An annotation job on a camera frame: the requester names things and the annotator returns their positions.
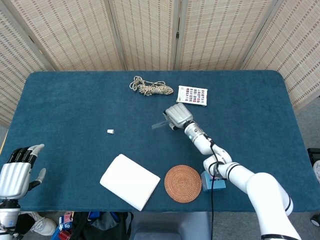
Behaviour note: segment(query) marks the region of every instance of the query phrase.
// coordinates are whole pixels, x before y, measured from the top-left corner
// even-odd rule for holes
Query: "white notebook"
[[[160,177],[120,154],[105,171],[100,184],[141,211],[159,181]]]

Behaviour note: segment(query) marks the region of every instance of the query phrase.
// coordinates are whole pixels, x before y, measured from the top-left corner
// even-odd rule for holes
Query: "woven coaster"
[[[177,165],[165,175],[164,187],[173,200],[185,204],[198,197],[201,191],[201,178],[192,167]]]

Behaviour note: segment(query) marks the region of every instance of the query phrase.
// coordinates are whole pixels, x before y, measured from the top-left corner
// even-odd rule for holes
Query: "rope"
[[[140,76],[135,76],[133,80],[134,81],[130,83],[129,88],[133,91],[139,90],[139,93],[145,96],[151,96],[152,94],[169,95],[174,92],[174,90],[167,86],[164,81],[150,82],[143,80]]]

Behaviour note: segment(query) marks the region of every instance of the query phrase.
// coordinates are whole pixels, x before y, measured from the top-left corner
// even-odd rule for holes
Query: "sneaker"
[[[40,216],[36,211],[27,211],[22,213],[29,214],[29,216],[35,220],[34,225],[30,229],[31,232],[35,232],[43,236],[52,236],[55,233],[57,224],[53,220]]]
[[[320,160],[316,161],[313,164],[313,171],[314,171],[314,174],[316,176],[316,179],[320,183]]]

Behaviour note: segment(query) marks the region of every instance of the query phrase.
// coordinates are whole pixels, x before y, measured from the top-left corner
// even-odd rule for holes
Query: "table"
[[[129,89],[134,76],[165,81],[172,95],[144,96]],[[84,71],[36,72],[26,84],[0,157],[44,143],[32,171],[47,169],[42,185],[20,201],[23,211],[134,211],[99,184],[119,154],[161,180],[144,207],[151,212],[210,211],[210,193],[187,204],[166,193],[170,168],[185,164],[199,173],[201,155],[182,130],[156,130],[163,111],[176,103],[178,86],[208,89],[207,106],[187,105],[199,126],[234,162],[277,178],[294,211],[319,208],[320,188],[296,122],[284,80],[270,70],[255,71]],[[107,134],[114,129],[115,134]],[[130,181],[130,176],[123,176]],[[226,183],[214,192],[215,211],[251,212],[248,196]]]

